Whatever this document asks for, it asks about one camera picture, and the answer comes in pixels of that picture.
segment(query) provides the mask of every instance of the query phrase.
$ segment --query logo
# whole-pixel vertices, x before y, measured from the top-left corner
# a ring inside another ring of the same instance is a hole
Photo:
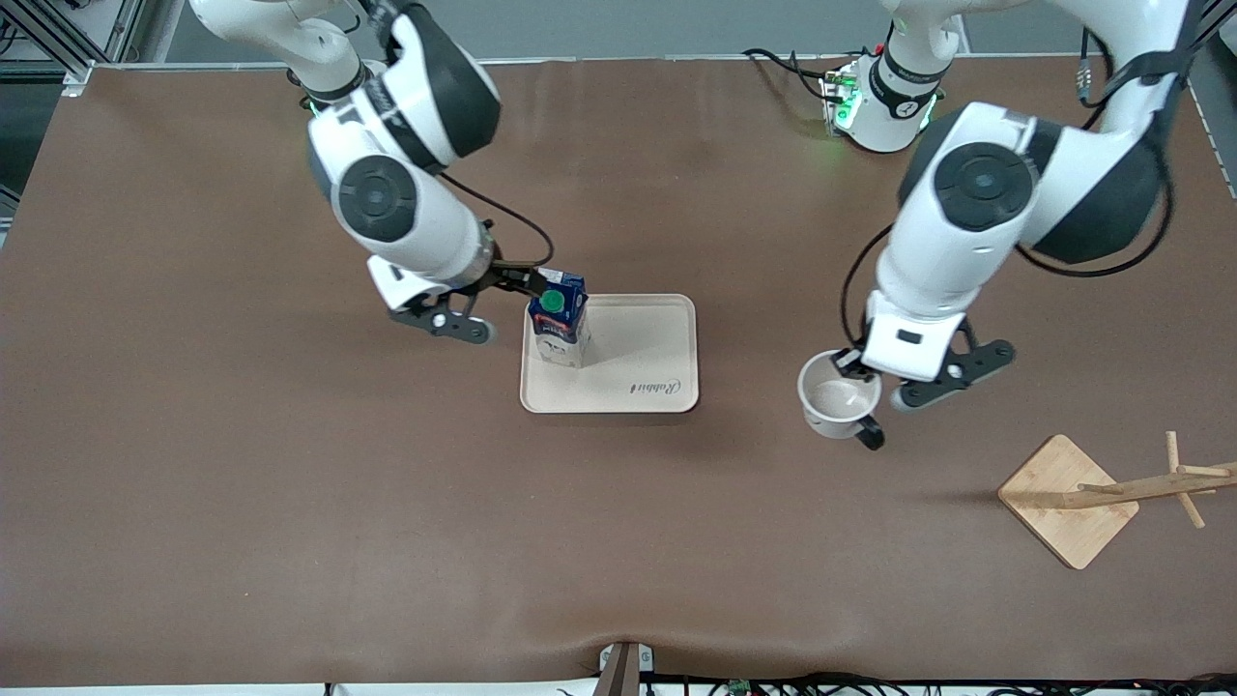
[[[672,380],[669,382],[652,382],[647,384],[632,384],[631,392],[628,394],[664,394],[670,397],[672,394],[678,394],[683,389],[683,383]]]

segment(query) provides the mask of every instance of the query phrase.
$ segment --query black mug handle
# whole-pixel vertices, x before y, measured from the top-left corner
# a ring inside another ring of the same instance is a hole
[[[863,417],[858,420],[858,425],[863,429],[855,434],[855,439],[863,444],[871,451],[877,451],[884,446],[884,431],[881,430],[881,424],[876,423],[872,417]]]

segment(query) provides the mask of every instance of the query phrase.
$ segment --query wooden stand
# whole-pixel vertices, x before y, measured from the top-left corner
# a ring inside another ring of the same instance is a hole
[[[1168,462],[1166,475],[1117,483],[1069,438],[1056,435],[997,490],[997,497],[1061,562],[1082,570],[1129,523],[1138,501],[1175,496],[1194,527],[1202,529],[1190,493],[1237,486],[1237,464],[1183,466],[1173,431]]]

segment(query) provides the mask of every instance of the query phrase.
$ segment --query white mug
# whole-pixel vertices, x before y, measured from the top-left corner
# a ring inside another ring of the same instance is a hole
[[[881,376],[870,380],[842,377],[828,351],[814,356],[799,371],[799,403],[803,418],[818,435],[845,440],[856,438],[868,450],[884,445],[884,433],[872,418],[881,403]]]

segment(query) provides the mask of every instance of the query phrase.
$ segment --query green cap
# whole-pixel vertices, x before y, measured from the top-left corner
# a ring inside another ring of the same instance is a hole
[[[542,294],[542,308],[547,312],[562,312],[565,303],[567,298],[558,289],[547,289]]]

